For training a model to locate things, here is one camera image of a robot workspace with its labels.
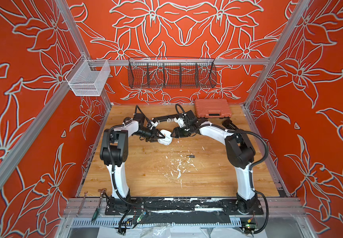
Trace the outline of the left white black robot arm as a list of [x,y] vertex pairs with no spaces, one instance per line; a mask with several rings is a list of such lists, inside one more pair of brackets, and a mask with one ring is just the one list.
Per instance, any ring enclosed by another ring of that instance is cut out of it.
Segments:
[[127,184],[125,162],[129,155],[129,138],[133,135],[144,138],[147,142],[166,139],[158,129],[149,129],[141,121],[125,118],[123,123],[106,129],[100,149],[100,159],[110,174],[111,196],[119,206],[140,207],[142,199],[132,200]]

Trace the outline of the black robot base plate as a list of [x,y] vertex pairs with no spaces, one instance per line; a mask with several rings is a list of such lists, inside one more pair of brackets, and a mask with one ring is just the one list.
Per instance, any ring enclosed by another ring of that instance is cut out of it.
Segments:
[[238,202],[235,197],[139,197],[133,209],[150,212],[224,212],[226,215],[263,215],[260,201],[252,206]]

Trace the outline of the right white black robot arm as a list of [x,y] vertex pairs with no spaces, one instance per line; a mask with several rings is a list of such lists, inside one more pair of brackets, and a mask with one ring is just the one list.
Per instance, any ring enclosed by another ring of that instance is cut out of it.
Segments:
[[207,136],[225,146],[227,158],[236,172],[238,184],[236,193],[237,209],[241,214],[252,212],[258,206],[258,196],[253,180],[253,167],[265,161],[268,155],[265,154],[261,160],[254,161],[256,151],[248,136],[262,138],[251,131],[227,129],[211,122],[204,122],[199,126],[176,127],[172,131],[171,137],[185,138],[193,134]]

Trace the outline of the white alarm device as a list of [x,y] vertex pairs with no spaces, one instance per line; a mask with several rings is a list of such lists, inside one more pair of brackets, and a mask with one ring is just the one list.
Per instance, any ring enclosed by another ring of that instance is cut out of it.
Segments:
[[158,139],[158,143],[169,146],[172,143],[171,132],[168,130],[161,130],[160,132],[164,138]]

